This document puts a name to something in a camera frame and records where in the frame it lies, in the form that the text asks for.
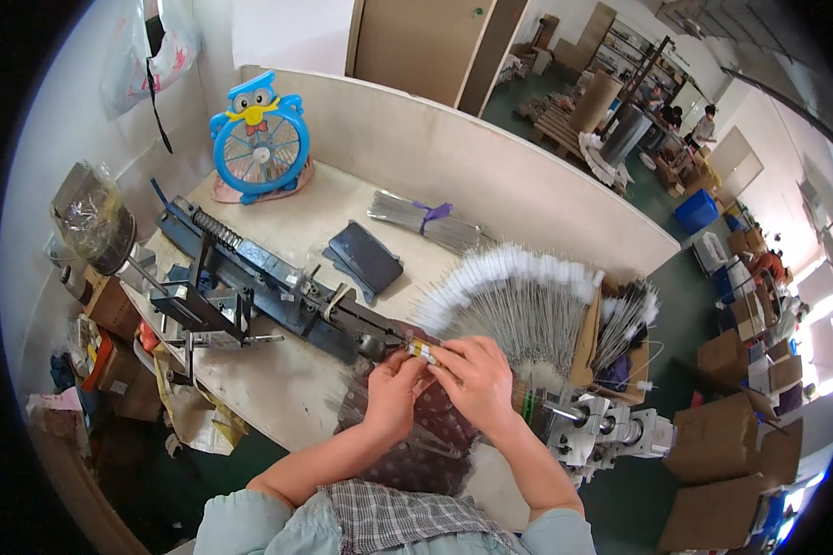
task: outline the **red bow tie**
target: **red bow tie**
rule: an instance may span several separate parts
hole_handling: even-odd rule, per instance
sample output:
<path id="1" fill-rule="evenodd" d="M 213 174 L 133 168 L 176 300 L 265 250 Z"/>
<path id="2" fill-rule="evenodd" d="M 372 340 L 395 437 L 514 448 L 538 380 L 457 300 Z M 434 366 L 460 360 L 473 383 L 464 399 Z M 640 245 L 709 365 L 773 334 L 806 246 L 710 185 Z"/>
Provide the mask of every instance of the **red bow tie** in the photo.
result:
<path id="1" fill-rule="evenodd" d="M 268 122 L 266 120 L 263 120 L 263 121 L 259 122 L 258 125 L 249 125 L 249 124 L 247 125 L 247 136 L 248 137 L 250 135 L 252 135 L 253 133 L 257 132 L 257 131 L 265 131 L 267 133 L 268 132 Z"/>

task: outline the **forearm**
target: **forearm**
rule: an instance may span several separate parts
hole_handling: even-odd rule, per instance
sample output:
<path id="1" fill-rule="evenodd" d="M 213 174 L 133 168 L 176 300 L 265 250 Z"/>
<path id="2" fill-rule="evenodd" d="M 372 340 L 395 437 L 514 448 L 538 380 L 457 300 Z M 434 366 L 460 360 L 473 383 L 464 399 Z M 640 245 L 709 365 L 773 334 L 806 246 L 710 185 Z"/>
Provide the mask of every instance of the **forearm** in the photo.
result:
<path id="1" fill-rule="evenodd" d="M 514 412 L 512 416 L 508 426 L 488 437 L 509 462 L 515 484 L 530 507 L 529 519 L 557 508 L 584 514 L 583 502 L 559 462 L 520 416 Z"/>
<path id="2" fill-rule="evenodd" d="M 299 507 L 318 486 L 354 478 L 395 444 L 393 438 L 359 424 L 318 445 L 290 453 L 247 484 L 267 494 L 279 494 Z"/>

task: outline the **cardboard tube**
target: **cardboard tube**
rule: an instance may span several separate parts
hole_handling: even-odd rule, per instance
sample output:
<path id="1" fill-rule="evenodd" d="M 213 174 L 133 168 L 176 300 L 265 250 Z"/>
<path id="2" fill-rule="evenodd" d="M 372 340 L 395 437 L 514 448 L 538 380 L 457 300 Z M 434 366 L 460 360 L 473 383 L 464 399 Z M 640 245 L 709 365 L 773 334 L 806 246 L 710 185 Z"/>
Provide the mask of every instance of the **cardboard tube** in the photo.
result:
<path id="1" fill-rule="evenodd" d="M 586 94 L 574 106 L 567 124 L 577 132 L 589 133 L 608 113 L 608 106 L 617 98 L 622 89 L 620 83 L 602 70 L 595 72 L 592 82 L 586 87 Z"/>

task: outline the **person in orange shirt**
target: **person in orange shirt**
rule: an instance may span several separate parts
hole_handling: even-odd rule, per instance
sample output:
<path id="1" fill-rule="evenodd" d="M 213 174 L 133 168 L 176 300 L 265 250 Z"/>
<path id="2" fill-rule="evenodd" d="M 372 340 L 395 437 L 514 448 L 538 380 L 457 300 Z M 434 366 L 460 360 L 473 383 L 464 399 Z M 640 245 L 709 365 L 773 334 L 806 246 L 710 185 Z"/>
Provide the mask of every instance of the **person in orange shirt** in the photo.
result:
<path id="1" fill-rule="evenodd" d="M 762 276 L 760 275 L 762 270 L 771 272 L 772 277 L 775 278 L 775 283 L 783 283 L 787 279 L 787 271 L 783 267 L 783 261 L 781 261 L 782 254 L 783 252 L 780 250 L 778 252 L 769 250 L 750 265 L 750 273 L 757 285 L 762 284 Z"/>

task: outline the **cartoon eyes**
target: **cartoon eyes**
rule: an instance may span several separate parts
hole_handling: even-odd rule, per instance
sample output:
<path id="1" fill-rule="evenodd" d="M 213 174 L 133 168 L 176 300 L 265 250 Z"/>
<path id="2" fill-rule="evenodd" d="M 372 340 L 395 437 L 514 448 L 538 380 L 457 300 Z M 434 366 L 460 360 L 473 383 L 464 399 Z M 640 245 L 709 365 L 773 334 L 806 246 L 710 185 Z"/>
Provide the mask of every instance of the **cartoon eyes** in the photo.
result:
<path id="1" fill-rule="evenodd" d="M 240 114 L 246 110 L 248 105 L 250 105 L 250 97 L 245 92 L 234 97 L 234 101 L 232 102 L 232 108 L 235 114 Z"/>
<path id="2" fill-rule="evenodd" d="M 272 101 L 272 95 L 268 93 L 267 89 L 256 89 L 253 92 L 253 101 L 257 105 L 268 105 Z"/>

